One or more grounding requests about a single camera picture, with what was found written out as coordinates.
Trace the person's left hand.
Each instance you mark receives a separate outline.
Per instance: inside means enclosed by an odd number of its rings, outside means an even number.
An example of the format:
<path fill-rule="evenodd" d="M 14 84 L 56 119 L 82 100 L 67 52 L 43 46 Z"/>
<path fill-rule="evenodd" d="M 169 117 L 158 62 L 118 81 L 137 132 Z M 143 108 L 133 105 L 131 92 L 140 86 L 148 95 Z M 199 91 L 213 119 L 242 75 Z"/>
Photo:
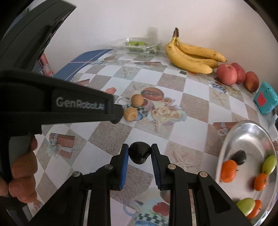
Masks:
<path fill-rule="evenodd" d="M 32 203 L 37 199 L 35 173 L 38 169 L 37 159 L 34 150 L 38 142 L 35 136 L 32 136 L 29 150 L 26 154 L 17 158 L 11 167 L 13 180 L 6 183 L 1 179 L 1 196 L 10 194 L 16 197 L 22 203 Z"/>

